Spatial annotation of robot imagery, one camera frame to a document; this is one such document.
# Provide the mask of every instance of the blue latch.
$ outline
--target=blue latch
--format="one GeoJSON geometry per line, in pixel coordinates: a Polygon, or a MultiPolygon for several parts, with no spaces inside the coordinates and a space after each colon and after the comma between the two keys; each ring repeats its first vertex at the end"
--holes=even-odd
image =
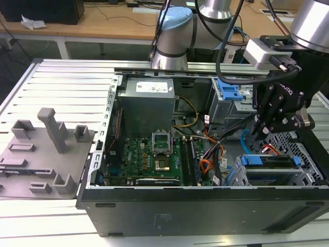
{"type": "Polygon", "coordinates": [[[262,159],[258,155],[243,155],[240,157],[240,160],[244,166],[261,166],[263,164],[262,159]]]}
{"type": "Polygon", "coordinates": [[[221,90],[224,100],[243,100],[243,96],[237,90],[238,86],[224,83],[219,79],[217,80],[217,83],[218,89],[221,90]]]}
{"type": "Polygon", "coordinates": [[[294,156],[293,160],[297,167],[300,167],[302,165],[302,161],[300,160],[300,158],[298,156],[294,156]]]}

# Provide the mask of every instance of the motherboard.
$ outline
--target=motherboard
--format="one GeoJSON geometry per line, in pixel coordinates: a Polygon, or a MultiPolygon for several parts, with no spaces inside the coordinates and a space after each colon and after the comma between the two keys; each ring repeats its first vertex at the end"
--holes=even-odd
{"type": "Polygon", "coordinates": [[[182,140],[126,138],[120,164],[108,164],[105,182],[117,186],[189,186],[208,185],[201,179],[199,161],[204,153],[200,139],[182,140]],[[170,154],[155,154],[154,148],[167,148],[170,154]]]}

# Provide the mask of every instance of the green circuit board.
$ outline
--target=green circuit board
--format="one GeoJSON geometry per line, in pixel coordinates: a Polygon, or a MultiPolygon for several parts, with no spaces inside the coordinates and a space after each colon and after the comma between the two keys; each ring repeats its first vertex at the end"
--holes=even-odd
{"type": "MultiPolygon", "coordinates": [[[[166,140],[157,141],[158,148],[168,147],[166,140]]],[[[121,174],[124,177],[170,178],[182,180],[178,140],[173,140],[173,153],[154,157],[151,138],[126,138],[123,150],[121,174]],[[167,164],[167,168],[156,168],[157,164],[167,164]]]]}
{"type": "MultiPolygon", "coordinates": [[[[154,156],[152,152],[152,138],[126,138],[122,162],[119,171],[117,171],[118,175],[115,177],[110,176],[112,183],[125,185],[126,179],[154,178],[176,179],[180,181],[180,186],[183,186],[179,139],[174,138],[172,142],[171,155],[158,154],[154,156]]],[[[155,146],[157,148],[167,148],[168,142],[166,139],[156,139],[155,146]]],[[[200,160],[204,152],[203,143],[195,140],[194,147],[196,156],[200,160]]],[[[202,186],[210,186],[211,184],[212,182],[209,178],[201,182],[202,186]]]]}

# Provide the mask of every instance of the gray floor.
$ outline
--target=gray floor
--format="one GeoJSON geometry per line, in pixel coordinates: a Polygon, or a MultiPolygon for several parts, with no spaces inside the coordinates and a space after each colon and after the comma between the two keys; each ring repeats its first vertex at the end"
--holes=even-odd
{"type": "MultiPolygon", "coordinates": [[[[19,40],[19,43],[29,55],[38,50],[42,50],[47,45],[47,41],[19,40]]],[[[150,47],[147,45],[125,45],[125,44],[105,44],[105,55],[100,55],[97,43],[68,42],[68,47],[73,59],[100,59],[100,60],[137,60],[145,61],[148,57],[150,47]]],[[[9,52],[1,52],[0,55],[0,104],[6,98],[11,89],[15,86],[29,65],[29,60],[25,60],[26,65],[21,65],[26,58],[20,47],[15,43],[9,52]]],[[[49,41],[46,50],[36,54],[36,58],[60,59],[60,53],[55,42],[49,41]]]]}

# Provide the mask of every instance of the table leg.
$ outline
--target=table leg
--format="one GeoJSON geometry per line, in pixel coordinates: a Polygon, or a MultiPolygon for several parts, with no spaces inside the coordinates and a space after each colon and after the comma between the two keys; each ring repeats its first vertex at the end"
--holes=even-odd
{"type": "Polygon", "coordinates": [[[99,49],[101,51],[101,55],[105,55],[104,43],[99,43],[99,49]]]}
{"type": "Polygon", "coordinates": [[[12,46],[9,42],[9,39],[0,39],[0,45],[5,49],[5,50],[12,50],[12,46]]]}
{"type": "Polygon", "coordinates": [[[61,58],[62,59],[71,59],[70,52],[68,48],[66,47],[65,41],[63,40],[57,40],[58,50],[60,51],[61,58]]]}

